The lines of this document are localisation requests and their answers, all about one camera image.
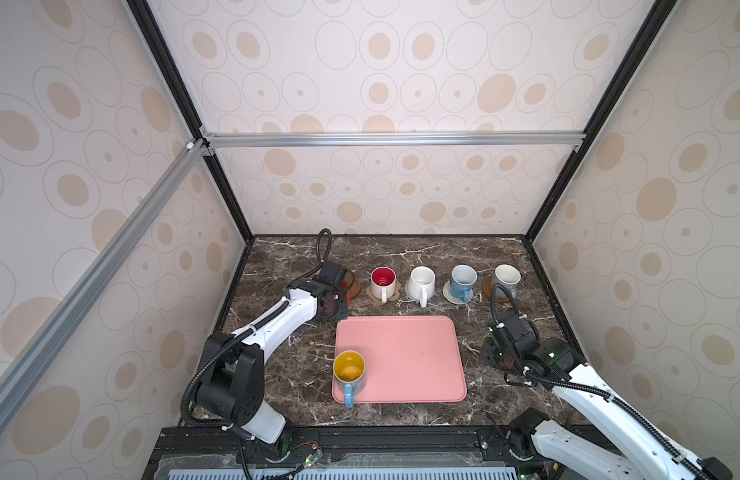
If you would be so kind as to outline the cork paw print coaster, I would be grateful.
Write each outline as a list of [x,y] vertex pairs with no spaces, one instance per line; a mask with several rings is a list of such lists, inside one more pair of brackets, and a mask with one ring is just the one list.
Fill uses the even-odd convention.
[[390,302],[395,302],[400,298],[401,286],[398,282],[393,284],[393,291],[390,286],[377,287],[371,283],[367,289],[366,294],[372,302],[376,305],[385,305]]

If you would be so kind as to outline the white mug red inside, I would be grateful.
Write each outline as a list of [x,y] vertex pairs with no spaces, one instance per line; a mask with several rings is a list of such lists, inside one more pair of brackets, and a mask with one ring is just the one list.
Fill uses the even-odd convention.
[[392,268],[382,266],[372,271],[370,279],[371,283],[377,287],[390,286],[393,291],[393,284],[397,282],[397,274]]

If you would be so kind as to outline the yellow inside blue mug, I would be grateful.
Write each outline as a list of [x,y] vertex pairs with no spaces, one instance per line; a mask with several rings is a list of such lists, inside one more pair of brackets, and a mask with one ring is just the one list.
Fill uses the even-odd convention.
[[355,350],[339,353],[333,362],[333,377],[343,393],[344,405],[351,409],[365,382],[366,361]]

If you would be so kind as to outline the brown wooden round coaster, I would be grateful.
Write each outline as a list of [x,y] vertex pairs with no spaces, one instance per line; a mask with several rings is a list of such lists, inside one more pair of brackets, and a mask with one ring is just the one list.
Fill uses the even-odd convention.
[[482,293],[485,296],[487,300],[491,299],[491,288],[492,288],[493,278],[488,277],[486,278],[482,283]]

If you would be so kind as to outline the grey mug white inside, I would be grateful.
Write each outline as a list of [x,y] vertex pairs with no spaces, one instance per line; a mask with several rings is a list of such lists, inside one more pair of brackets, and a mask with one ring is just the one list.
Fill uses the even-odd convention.
[[498,265],[492,274],[492,282],[502,285],[510,292],[513,299],[517,298],[518,285],[521,278],[521,272],[509,264]]

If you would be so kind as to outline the blue floral mug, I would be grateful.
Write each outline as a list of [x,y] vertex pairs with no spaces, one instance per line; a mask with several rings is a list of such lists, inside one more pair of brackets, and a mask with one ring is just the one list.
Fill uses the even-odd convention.
[[468,265],[457,265],[451,272],[451,297],[461,304],[467,304],[474,295],[474,286],[478,280],[476,270]]

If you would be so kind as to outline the multicolour woven round coaster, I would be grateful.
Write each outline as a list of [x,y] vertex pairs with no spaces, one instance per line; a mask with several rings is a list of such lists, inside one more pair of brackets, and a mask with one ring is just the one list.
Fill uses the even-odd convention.
[[459,297],[457,297],[457,296],[454,296],[454,295],[452,294],[452,291],[451,291],[451,282],[450,282],[450,281],[447,281],[447,282],[446,282],[446,283],[444,284],[444,286],[443,286],[443,295],[444,295],[445,299],[446,299],[446,300],[447,300],[448,302],[450,302],[450,303],[452,303],[452,304],[454,304],[454,305],[467,305],[467,304],[468,304],[468,303],[470,303],[470,302],[471,302],[471,300],[472,300],[472,296],[470,296],[470,297],[469,297],[469,299],[468,299],[468,300],[466,300],[466,301],[463,301],[463,300],[462,300],[462,299],[460,299]]

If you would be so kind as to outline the dark brown wooden coaster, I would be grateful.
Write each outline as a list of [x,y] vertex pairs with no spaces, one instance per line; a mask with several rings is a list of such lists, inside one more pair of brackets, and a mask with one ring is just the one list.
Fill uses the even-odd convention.
[[349,300],[353,300],[359,295],[360,290],[361,290],[361,285],[360,285],[360,282],[356,278],[351,277],[351,278],[347,278],[343,282],[343,288],[346,290],[347,298]]

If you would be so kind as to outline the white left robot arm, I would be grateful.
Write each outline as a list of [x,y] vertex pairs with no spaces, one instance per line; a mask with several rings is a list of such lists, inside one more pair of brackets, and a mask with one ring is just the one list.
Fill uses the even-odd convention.
[[287,420],[265,401],[266,364],[302,325],[346,319],[349,289],[346,282],[334,287],[308,281],[247,325],[208,337],[181,399],[184,423],[220,427],[269,445],[282,442]]

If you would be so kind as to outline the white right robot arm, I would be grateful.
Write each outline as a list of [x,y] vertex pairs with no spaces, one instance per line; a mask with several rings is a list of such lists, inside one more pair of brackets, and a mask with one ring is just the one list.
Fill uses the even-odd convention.
[[588,479],[730,479],[715,457],[701,458],[664,434],[615,393],[581,354],[559,338],[515,339],[506,328],[485,337],[481,361],[522,385],[541,385],[572,405],[615,447],[611,452],[528,408],[499,433],[519,461],[553,460]]

